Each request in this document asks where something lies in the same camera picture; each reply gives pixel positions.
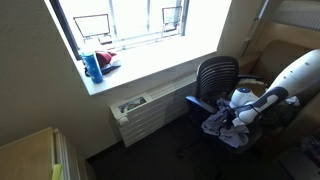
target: white robot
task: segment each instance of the white robot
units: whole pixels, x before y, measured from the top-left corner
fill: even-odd
[[[230,107],[236,110],[236,118],[232,120],[232,124],[250,124],[267,107],[295,96],[306,86],[319,82],[319,79],[320,49],[317,49],[303,55],[284,69],[260,98],[247,88],[238,88],[230,103]]]

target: water bottle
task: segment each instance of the water bottle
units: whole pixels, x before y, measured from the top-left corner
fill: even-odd
[[[102,73],[99,67],[96,53],[93,50],[84,50],[81,53],[82,60],[88,69],[93,83],[98,84],[103,81]]]

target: red cloth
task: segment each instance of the red cloth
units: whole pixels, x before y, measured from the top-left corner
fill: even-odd
[[[99,62],[100,68],[106,66],[111,62],[113,56],[117,55],[116,53],[111,53],[107,51],[96,51],[96,57]]]

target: yellow note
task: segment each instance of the yellow note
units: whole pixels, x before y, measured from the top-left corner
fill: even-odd
[[[61,180],[62,165],[55,164],[53,166],[52,180]]]

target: office chair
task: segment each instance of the office chair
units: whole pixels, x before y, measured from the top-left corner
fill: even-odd
[[[229,99],[230,93],[234,91],[236,85],[241,79],[259,79],[257,76],[238,75],[238,72],[238,61],[229,56],[213,57],[199,65],[197,71],[195,96],[186,97],[189,107],[188,117],[199,129],[202,130],[202,123],[210,115],[218,112],[216,100],[219,98]],[[191,142],[181,147],[177,152],[177,156],[182,158],[183,151],[185,149],[197,144],[203,139],[212,140],[211,144],[213,145],[213,156],[217,168],[217,178],[223,179],[223,175],[216,158],[216,144],[221,145],[224,149],[231,153],[240,154],[246,151],[262,135],[262,128],[256,122],[257,121],[247,126],[250,131],[248,134],[249,142],[244,146],[234,148],[222,142],[217,136],[203,133],[205,138],[198,139],[195,142]]]

